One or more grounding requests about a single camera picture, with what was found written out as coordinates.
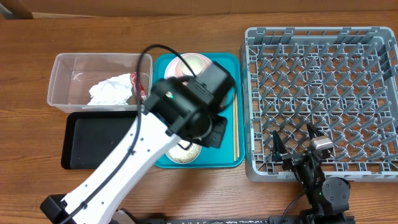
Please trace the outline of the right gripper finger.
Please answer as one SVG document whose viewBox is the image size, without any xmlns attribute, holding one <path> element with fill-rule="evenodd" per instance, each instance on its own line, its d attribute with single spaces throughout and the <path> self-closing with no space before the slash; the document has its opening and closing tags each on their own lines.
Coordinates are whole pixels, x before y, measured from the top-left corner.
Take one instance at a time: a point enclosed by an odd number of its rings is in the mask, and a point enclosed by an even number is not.
<svg viewBox="0 0 398 224">
<path fill-rule="evenodd" d="M 324 134 L 318 128 L 316 128 L 312 123 L 307 123 L 307 130 L 310 140 L 324 136 Z"/>
<path fill-rule="evenodd" d="M 272 158 L 283 159 L 283 157 L 287 154 L 285 144 L 282 142 L 277 131 L 273 131 L 272 137 L 273 137 Z"/>
</svg>

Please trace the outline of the red sauce packet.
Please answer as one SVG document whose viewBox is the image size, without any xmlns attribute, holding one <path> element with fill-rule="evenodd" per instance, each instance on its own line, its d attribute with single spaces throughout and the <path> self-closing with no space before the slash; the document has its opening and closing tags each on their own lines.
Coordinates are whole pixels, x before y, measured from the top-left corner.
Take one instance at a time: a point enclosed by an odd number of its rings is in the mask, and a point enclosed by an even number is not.
<svg viewBox="0 0 398 224">
<path fill-rule="evenodd" d="M 147 73 L 142 73 L 140 74 L 140 82 L 139 82 L 139 96 L 140 96 L 140 102 L 143 103 L 147 97 L 148 97 L 148 87 L 150 84 L 150 76 Z M 131 98 L 136 99 L 136 78 L 137 78 L 137 73 L 131 73 L 130 74 L 130 81 L 132 85 L 132 96 Z"/>
</svg>

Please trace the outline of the white napkin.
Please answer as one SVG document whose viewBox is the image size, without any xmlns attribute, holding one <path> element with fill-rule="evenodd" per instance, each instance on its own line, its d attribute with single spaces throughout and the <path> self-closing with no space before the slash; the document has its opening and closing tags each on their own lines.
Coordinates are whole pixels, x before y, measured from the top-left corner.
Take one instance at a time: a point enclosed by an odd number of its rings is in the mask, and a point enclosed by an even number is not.
<svg viewBox="0 0 398 224">
<path fill-rule="evenodd" d="M 89 90 L 91 100 L 88 105 L 128 105 L 132 96 L 130 73 L 112 77 L 92 86 Z"/>
</svg>

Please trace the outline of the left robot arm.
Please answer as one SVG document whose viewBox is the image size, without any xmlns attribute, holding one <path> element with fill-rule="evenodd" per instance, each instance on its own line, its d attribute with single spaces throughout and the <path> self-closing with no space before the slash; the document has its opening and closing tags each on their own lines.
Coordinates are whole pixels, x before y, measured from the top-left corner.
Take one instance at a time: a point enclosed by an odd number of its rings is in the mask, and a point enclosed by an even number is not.
<svg viewBox="0 0 398 224">
<path fill-rule="evenodd" d="M 49 195 L 40 205 L 52 223 L 110 223 L 142 176 L 185 140 L 219 148 L 227 119 L 220 106 L 233 76 L 213 62 L 196 77 L 160 79 L 121 142 L 75 190 Z"/>
</svg>

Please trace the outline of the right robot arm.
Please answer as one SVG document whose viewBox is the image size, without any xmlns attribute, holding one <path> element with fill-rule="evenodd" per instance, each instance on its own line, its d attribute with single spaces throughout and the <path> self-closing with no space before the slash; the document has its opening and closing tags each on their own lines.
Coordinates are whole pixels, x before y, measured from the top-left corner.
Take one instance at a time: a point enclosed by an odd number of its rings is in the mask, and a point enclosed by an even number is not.
<svg viewBox="0 0 398 224">
<path fill-rule="evenodd" d="M 291 170 L 303 187 L 303 192 L 279 217 L 279 223 L 355 223 L 354 217 L 345 214 L 349 210 L 350 183 L 341 177 L 326 177 L 321 168 L 322 162 L 331 156 L 334 149 L 332 140 L 311 123 L 307 124 L 307 130 L 310 144 L 306 150 L 295 154 L 286 150 L 277 131 L 272 133 L 272 160 L 282 162 L 283 170 Z M 310 208 L 288 217 L 288 211 L 304 195 Z"/>
</svg>

